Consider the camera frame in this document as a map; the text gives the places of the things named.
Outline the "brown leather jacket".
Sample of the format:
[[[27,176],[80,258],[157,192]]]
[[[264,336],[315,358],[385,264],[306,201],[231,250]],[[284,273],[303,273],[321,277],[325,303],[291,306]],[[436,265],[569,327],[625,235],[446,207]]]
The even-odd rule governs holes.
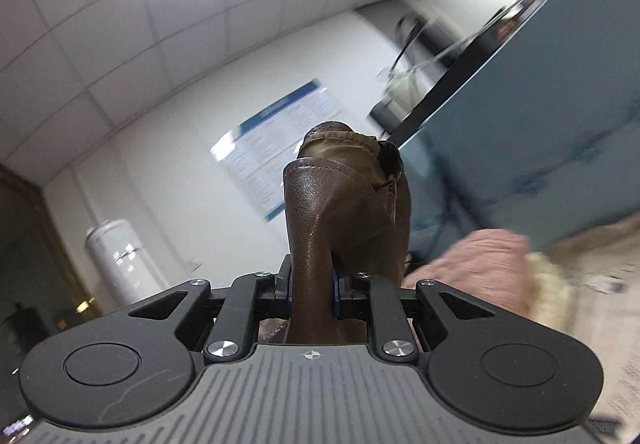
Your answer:
[[[261,342],[360,344],[363,320],[332,312],[333,271],[380,275],[399,287],[405,276],[411,199],[395,145],[327,121],[307,132],[283,170],[293,294],[289,320],[264,320]]]

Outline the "pink knitted sweater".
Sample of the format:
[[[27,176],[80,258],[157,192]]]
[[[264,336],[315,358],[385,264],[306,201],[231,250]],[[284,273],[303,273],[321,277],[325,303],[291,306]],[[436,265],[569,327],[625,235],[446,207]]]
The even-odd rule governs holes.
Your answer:
[[[441,256],[410,273],[404,289],[433,279],[498,308],[527,316],[533,275],[527,267],[528,239],[510,230],[474,230]]]

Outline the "cream knitted sweater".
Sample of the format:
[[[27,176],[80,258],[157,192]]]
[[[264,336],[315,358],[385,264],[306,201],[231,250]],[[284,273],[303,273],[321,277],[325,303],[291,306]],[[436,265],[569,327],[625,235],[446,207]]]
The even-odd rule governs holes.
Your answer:
[[[562,268],[540,252],[529,253],[526,265],[530,275],[527,317],[548,328],[566,331],[574,311],[574,287]]]

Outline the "large blue-grey cardboard box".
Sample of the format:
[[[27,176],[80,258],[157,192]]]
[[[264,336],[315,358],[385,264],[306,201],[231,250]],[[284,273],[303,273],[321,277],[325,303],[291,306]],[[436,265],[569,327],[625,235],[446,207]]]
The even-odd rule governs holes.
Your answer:
[[[639,0],[545,0],[400,151],[536,250],[636,212]]]

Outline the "black device on boxes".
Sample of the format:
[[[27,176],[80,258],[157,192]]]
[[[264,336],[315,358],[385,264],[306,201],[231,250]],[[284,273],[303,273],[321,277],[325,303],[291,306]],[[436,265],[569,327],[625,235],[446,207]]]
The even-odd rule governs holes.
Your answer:
[[[406,58],[411,68],[426,69],[440,65],[450,69],[454,65],[464,64],[468,59],[467,40],[457,40],[435,19],[428,20],[416,13],[402,15],[395,25],[396,39],[400,42],[400,52],[392,68]],[[427,52],[424,60],[414,60],[411,50],[420,48]]]

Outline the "wall notice board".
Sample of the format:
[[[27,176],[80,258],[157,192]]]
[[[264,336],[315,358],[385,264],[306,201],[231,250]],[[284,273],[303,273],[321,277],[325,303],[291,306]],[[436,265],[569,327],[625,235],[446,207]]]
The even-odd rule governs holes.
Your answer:
[[[266,222],[284,210],[283,169],[297,158],[307,132],[343,111],[311,80],[225,133],[209,149]]]

